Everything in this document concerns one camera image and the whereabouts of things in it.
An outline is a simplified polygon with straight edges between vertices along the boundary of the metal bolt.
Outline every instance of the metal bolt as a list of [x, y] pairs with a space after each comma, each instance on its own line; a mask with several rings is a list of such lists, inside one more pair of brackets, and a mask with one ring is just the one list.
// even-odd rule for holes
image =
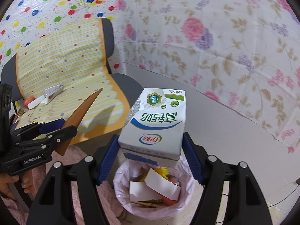
[[59, 168], [61, 165], [62, 165], [61, 162], [55, 162], [55, 163], [53, 164], [53, 167]]
[[208, 160], [210, 160], [211, 162], [215, 162], [217, 160], [217, 158], [214, 155], [210, 155], [208, 157]]
[[87, 157], [84, 158], [84, 160], [86, 162], [91, 162], [93, 160], [93, 157], [92, 156], [87, 156]]
[[240, 166], [241, 166], [242, 168], [248, 167], [247, 163], [245, 163], [245, 162], [240, 162]]

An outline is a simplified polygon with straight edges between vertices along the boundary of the wall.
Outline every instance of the wall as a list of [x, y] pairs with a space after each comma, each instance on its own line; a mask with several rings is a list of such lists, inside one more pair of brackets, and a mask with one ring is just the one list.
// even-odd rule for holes
[[[185, 131], [223, 162], [247, 162], [268, 202], [281, 201], [297, 187], [294, 181], [300, 177], [299, 150], [288, 153], [286, 146], [263, 128], [188, 86], [133, 65], [126, 68], [127, 75], [143, 87], [185, 90]], [[277, 207], [289, 212], [299, 195], [300, 188]]]

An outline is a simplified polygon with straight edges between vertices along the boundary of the floor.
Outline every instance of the floor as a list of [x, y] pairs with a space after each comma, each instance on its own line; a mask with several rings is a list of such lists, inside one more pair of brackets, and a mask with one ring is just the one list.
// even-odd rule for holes
[[[93, 155], [98, 147], [105, 146], [113, 136], [113, 134], [119, 134], [120, 130], [117, 130], [115, 132], [105, 134], [103, 136], [100, 136], [98, 138], [88, 140], [85, 142], [82, 142], [80, 144], [77, 144], [85, 153], [88, 155]], [[117, 168], [123, 163], [125, 160], [125, 157], [121, 151], [119, 151], [117, 158], [113, 164], [113, 167], [111, 169], [110, 175], [108, 177], [108, 181], [112, 184], [113, 183], [113, 177], [114, 173], [116, 172]], [[229, 189], [229, 182], [224, 182], [224, 188], [223, 193], [228, 194]], [[195, 213], [195, 210], [197, 208], [197, 205], [199, 203], [199, 200], [201, 198], [203, 188], [201, 185], [198, 184], [197, 181], [195, 181], [195, 191], [193, 194], [193, 197], [191, 199], [191, 202], [189, 205], [176, 217], [162, 219], [162, 220], [146, 220], [139, 217], [136, 217], [132, 214], [128, 214], [126, 221], [132, 222], [132, 224], [143, 224], [143, 225], [188, 225], [190, 224], [193, 215]], [[222, 221], [225, 216], [225, 209], [227, 204], [227, 196], [223, 195], [221, 200], [221, 206], [219, 209], [219, 214], [217, 217], [217, 225], [222, 225]], [[273, 225], [280, 225], [280, 223], [283, 221], [283, 219], [286, 217], [286, 214], [278, 209], [277, 207], [273, 206], [269, 208], [271, 218]]]

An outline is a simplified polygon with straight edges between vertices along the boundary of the white milk carton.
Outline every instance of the white milk carton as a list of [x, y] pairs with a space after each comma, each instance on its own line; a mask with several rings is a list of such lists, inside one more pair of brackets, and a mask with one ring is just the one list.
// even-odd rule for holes
[[185, 91], [145, 88], [118, 139], [128, 159], [174, 168], [185, 127]]

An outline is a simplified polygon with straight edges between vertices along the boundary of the pink plastic bag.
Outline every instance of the pink plastic bag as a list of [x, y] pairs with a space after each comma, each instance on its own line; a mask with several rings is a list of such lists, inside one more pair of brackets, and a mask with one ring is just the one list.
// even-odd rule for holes
[[115, 194], [122, 206], [131, 214], [148, 220], [170, 218], [178, 215], [188, 205], [194, 192], [195, 183], [188, 162], [180, 157], [175, 169], [168, 168], [171, 175], [178, 178], [181, 186], [179, 200], [175, 205], [158, 208], [142, 208], [129, 200], [129, 183], [131, 178], [141, 175], [141, 167], [149, 169], [157, 168], [154, 165], [126, 159], [118, 168], [113, 180]]

